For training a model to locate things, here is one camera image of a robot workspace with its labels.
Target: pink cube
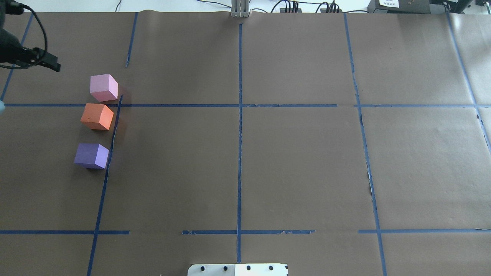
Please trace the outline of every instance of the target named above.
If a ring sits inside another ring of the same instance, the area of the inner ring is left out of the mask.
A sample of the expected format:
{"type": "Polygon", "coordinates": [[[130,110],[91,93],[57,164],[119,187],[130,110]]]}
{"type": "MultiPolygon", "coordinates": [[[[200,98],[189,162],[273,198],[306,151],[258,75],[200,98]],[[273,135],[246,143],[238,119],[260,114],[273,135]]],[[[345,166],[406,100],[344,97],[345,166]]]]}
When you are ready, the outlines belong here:
{"type": "Polygon", "coordinates": [[[118,83],[110,74],[90,77],[90,94],[99,102],[118,99],[118,83]]]}

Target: vertical blue tape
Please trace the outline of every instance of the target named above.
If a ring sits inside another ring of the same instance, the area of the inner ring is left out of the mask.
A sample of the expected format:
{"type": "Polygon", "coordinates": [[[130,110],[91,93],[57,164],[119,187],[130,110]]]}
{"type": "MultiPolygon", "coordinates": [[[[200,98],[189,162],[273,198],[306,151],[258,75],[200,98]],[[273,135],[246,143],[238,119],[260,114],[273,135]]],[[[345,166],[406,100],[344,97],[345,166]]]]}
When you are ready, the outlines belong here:
{"type": "Polygon", "coordinates": [[[124,68],[128,68],[131,59],[131,50],[133,49],[133,40],[135,38],[136,22],[138,20],[138,13],[135,13],[135,19],[133,19],[133,30],[131,31],[130,47],[128,48],[128,56],[126,57],[126,65],[124,68]]]}
{"type": "Polygon", "coordinates": [[[467,74],[467,70],[465,69],[464,62],[462,61],[462,56],[459,50],[459,46],[457,46],[457,41],[455,39],[455,34],[454,34],[454,28],[452,27],[452,22],[450,20],[450,15],[446,13],[447,15],[447,21],[448,21],[448,26],[450,28],[450,36],[452,37],[452,42],[454,44],[455,51],[457,52],[457,58],[459,60],[460,66],[462,68],[462,72],[464,73],[464,79],[465,83],[467,84],[467,88],[469,89],[469,94],[472,99],[472,104],[474,105],[474,108],[476,109],[476,114],[479,117],[479,124],[481,125],[481,130],[484,135],[484,140],[486,141],[486,144],[488,146],[488,151],[491,154],[491,144],[489,141],[488,133],[486,132],[486,127],[484,126],[483,118],[481,116],[481,112],[479,111],[479,107],[476,102],[476,97],[474,96],[474,91],[472,90],[472,86],[470,85],[469,81],[469,76],[467,74]]]}
{"type": "Polygon", "coordinates": [[[239,24],[239,162],[237,189],[237,263],[241,262],[242,231],[242,24],[239,24]]]}
{"type": "Polygon", "coordinates": [[[97,220],[95,223],[94,239],[92,240],[92,250],[90,251],[87,276],[90,276],[90,274],[92,273],[92,264],[94,263],[95,248],[97,246],[97,236],[99,235],[99,226],[101,225],[102,208],[104,206],[104,198],[106,197],[106,188],[108,186],[109,166],[111,165],[112,153],[114,152],[114,139],[116,138],[116,130],[118,129],[118,122],[119,122],[119,115],[121,113],[122,101],[123,101],[123,96],[119,98],[118,110],[116,112],[116,119],[114,120],[114,130],[112,131],[111,147],[109,149],[108,164],[106,165],[106,174],[104,176],[104,184],[102,186],[101,201],[99,203],[99,211],[97,213],[97,220]]]}
{"type": "Polygon", "coordinates": [[[348,41],[348,51],[350,53],[351,72],[352,72],[352,76],[353,76],[353,85],[355,87],[358,117],[360,120],[361,137],[363,139],[363,149],[365,151],[365,161],[367,164],[368,180],[370,182],[370,190],[372,192],[372,205],[373,205],[373,213],[374,213],[374,217],[375,217],[375,226],[377,228],[377,239],[379,242],[379,252],[380,252],[380,261],[382,263],[382,273],[383,273],[383,276],[387,276],[387,268],[385,265],[385,254],[383,252],[383,244],[382,244],[382,233],[380,231],[379,213],[377,211],[377,200],[375,198],[375,190],[373,188],[372,169],[370,166],[370,157],[368,155],[368,146],[367,146],[366,135],[365,135],[365,127],[363,126],[363,115],[361,113],[361,103],[360,103],[360,96],[359,96],[359,92],[358,92],[358,84],[356,83],[356,77],[355,77],[355,62],[353,60],[353,51],[351,48],[350,31],[348,28],[348,18],[346,16],[346,13],[343,15],[344,15],[344,25],[345,25],[345,29],[346,29],[346,39],[348,41]]]}
{"type": "MultiPolygon", "coordinates": [[[[24,45],[24,41],[26,40],[27,33],[29,32],[29,27],[30,27],[30,24],[32,22],[33,17],[34,17],[34,14],[31,13],[31,16],[29,17],[29,21],[27,22],[26,30],[24,30],[24,35],[22,36],[21,45],[24,45]]],[[[5,98],[5,94],[7,93],[8,84],[10,83],[10,79],[12,78],[13,73],[14,73],[14,69],[10,69],[10,72],[8,73],[7,81],[5,82],[5,86],[3,87],[3,91],[2,91],[1,96],[0,96],[0,101],[3,101],[3,99],[5,98]]]]}

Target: white metal plate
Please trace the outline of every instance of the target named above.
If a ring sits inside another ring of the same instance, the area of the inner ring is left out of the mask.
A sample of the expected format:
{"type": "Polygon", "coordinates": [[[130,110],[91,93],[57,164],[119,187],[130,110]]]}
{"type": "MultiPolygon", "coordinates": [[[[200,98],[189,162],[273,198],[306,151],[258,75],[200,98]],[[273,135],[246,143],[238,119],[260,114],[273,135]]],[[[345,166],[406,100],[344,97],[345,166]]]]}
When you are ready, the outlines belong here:
{"type": "Polygon", "coordinates": [[[188,276],[288,276],[288,265],[195,264],[189,267],[188,276]]]}

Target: orange cube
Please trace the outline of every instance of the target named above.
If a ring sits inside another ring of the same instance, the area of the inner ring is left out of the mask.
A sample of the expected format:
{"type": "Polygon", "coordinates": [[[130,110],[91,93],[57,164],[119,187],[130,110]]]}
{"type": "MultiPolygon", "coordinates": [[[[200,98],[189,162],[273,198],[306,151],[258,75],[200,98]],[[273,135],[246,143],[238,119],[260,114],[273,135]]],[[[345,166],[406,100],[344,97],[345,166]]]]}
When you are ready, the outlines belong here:
{"type": "Polygon", "coordinates": [[[80,122],[91,129],[109,130],[113,115],[106,105],[86,104],[80,122]]]}

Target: light blue object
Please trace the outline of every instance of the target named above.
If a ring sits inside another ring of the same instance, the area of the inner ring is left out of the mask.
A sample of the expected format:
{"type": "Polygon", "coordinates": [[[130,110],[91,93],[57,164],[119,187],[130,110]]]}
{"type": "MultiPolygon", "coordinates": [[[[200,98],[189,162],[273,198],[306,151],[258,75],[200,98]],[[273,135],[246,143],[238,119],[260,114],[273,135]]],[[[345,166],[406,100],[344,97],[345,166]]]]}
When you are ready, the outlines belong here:
{"type": "Polygon", "coordinates": [[[3,111],[5,110],[5,104],[0,101],[0,115],[3,113],[3,111]]]}

